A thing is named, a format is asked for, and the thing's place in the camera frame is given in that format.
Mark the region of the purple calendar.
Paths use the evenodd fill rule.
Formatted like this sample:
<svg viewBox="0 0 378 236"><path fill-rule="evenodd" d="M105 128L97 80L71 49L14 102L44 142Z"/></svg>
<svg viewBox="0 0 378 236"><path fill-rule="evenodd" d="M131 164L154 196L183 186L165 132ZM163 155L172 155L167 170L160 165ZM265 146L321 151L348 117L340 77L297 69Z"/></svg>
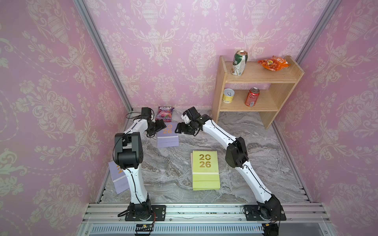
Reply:
<svg viewBox="0 0 378 236"><path fill-rule="evenodd" d="M108 167L116 194L118 195L128 190L130 186L124 170L114 161L109 162Z"/></svg>
<svg viewBox="0 0 378 236"><path fill-rule="evenodd" d="M175 133L177 122L166 123L166 128L157 133L157 148L179 146L179 135Z"/></svg>

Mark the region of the green calendar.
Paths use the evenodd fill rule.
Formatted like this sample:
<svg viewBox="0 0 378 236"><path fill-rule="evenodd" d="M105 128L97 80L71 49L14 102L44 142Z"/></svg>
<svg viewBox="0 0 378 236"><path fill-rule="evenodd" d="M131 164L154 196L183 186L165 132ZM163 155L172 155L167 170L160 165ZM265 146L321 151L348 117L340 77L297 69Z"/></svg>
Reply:
<svg viewBox="0 0 378 236"><path fill-rule="evenodd" d="M221 188L218 153L213 150L194 150L192 158L193 191Z"/></svg>
<svg viewBox="0 0 378 236"><path fill-rule="evenodd" d="M191 153L191 173L193 178L193 153Z"/></svg>

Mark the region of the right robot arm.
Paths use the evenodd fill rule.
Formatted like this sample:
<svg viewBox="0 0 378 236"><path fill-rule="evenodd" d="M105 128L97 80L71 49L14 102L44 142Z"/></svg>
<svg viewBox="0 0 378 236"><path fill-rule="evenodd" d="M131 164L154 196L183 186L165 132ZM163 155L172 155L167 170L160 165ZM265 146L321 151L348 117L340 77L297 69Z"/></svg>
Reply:
<svg viewBox="0 0 378 236"><path fill-rule="evenodd" d="M272 222L286 220L280 201L254 171L248 158L245 140L242 137L237 138L229 134L218 126L209 115L201 115L195 107L186 110L181 118L183 122L178 124L175 133L196 136L198 132L203 131L224 147L226 150L225 161L243 177L252 190L262 219Z"/></svg>

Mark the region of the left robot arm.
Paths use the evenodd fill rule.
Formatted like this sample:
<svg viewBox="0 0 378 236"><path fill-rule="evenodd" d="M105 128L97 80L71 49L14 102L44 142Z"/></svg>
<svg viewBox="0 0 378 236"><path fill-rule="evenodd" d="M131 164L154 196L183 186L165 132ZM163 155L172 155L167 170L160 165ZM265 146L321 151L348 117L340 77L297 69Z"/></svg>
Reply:
<svg viewBox="0 0 378 236"><path fill-rule="evenodd" d="M113 161L125 173L131 192L128 208L118 216L126 221L155 221L149 194L144 186L141 174L141 164L144 158L141 135L152 138L166 128L163 121L156 121L151 108L143 107L138 116L133 118L130 128L115 135Z"/></svg>

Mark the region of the purple candy bag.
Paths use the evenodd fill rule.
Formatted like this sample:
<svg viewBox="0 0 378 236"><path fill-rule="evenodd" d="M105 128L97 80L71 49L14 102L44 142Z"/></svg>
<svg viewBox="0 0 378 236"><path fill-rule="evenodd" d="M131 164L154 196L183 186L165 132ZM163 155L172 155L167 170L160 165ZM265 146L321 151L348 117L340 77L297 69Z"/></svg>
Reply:
<svg viewBox="0 0 378 236"><path fill-rule="evenodd" d="M172 106L160 106L156 115L157 120L163 120L165 123L172 122L174 107Z"/></svg>

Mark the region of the yellow tin can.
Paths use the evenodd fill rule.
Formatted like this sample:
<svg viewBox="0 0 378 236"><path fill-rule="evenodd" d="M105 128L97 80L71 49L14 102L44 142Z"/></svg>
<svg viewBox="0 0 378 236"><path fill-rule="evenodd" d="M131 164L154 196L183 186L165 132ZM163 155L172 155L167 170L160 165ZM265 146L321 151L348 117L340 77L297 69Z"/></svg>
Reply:
<svg viewBox="0 0 378 236"><path fill-rule="evenodd" d="M222 101L223 103L231 103L233 101L233 98L235 96L235 91L233 89L225 89L222 95Z"/></svg>

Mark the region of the red soda can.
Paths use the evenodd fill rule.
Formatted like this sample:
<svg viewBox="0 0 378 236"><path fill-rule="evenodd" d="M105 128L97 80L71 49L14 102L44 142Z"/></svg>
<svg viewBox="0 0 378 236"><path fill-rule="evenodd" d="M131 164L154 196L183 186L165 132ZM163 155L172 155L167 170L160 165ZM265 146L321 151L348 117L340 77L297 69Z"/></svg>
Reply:
<svg viewBox="0 0 378 236"><path fill-rule="evenodd" d="M260 95L260 90L258 88L251 88L248 92L245 105L249 107L254 107Z"/></svg>

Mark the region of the green drink can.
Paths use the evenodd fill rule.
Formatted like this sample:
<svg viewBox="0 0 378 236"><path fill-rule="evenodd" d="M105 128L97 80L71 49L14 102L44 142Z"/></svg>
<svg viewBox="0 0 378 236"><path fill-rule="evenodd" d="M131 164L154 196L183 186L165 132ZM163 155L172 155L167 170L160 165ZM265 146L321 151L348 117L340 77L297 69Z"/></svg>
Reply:
<svg viewBox="0 0 378 236"><path fill-rule="evenodd" d="M248 61L248 52L245 50L239 50L235 53L231 74L234 76L241 76L246 68Z"/></svg>

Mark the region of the small circuit board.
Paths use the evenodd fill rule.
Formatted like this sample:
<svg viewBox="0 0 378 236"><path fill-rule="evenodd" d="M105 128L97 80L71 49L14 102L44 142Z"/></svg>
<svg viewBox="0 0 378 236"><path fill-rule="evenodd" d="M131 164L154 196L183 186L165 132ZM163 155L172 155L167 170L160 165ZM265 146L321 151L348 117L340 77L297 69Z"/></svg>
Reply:
<svg viewBox="0 0 378 236"><path fill-rule="evenodd" d="M152 232L154 229L154 224L136 224L136 232Z"/></svg>

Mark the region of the orange snack bag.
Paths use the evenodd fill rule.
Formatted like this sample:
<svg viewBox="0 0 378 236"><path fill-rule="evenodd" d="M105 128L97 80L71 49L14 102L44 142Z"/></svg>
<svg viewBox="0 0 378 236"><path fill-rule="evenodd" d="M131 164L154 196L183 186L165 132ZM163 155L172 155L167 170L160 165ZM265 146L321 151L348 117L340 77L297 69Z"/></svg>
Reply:
<svg viewBox="0 0 378 236"><path fill-rule="evenodd" d="M260 60L258 61L258 64L269 71L280 71L290 66L290 63L287 60L275 56L270 59Z"/></svg>

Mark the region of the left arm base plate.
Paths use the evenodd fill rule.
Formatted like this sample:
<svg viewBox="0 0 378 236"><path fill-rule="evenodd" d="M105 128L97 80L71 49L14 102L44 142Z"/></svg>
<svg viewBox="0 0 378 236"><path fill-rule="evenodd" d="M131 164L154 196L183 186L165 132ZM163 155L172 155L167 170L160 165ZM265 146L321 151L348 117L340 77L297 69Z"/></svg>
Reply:
<svg viewBox="0 0 378 236"><path fill-rule="evenodd" d="M151 205L149 209L139 207L139 204L135 206L129 206L125 221L165 221L166 217L166 205Z"/></svg>

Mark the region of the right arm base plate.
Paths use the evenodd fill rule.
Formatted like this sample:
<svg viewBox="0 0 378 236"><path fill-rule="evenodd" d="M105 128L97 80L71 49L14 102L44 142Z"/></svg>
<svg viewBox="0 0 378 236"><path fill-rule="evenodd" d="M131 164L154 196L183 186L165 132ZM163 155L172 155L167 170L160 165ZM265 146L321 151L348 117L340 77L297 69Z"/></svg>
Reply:
<svg viewBox="0 0 378 236"><path fill-rule="evenodd" d="M282 206L269 208L267 206L244 205L242 212L247 221L286 221L286 215Z"/></svg>

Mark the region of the aluminium front rail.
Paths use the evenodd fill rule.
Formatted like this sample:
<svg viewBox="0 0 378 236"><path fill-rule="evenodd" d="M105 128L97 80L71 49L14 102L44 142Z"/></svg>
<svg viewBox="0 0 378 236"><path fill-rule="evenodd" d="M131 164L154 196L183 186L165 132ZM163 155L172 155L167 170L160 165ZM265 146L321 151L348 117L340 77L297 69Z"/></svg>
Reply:
<svg viewBox="0 0 378 236"><path fill-rule="evenodd" d="M322 204L283 203L286 221L247 221L246 203L160 203L165 221L125 221L126 204L89 204L79 236L335 236ZM152 232L136 232L136 224L154 224Z"/></svg>

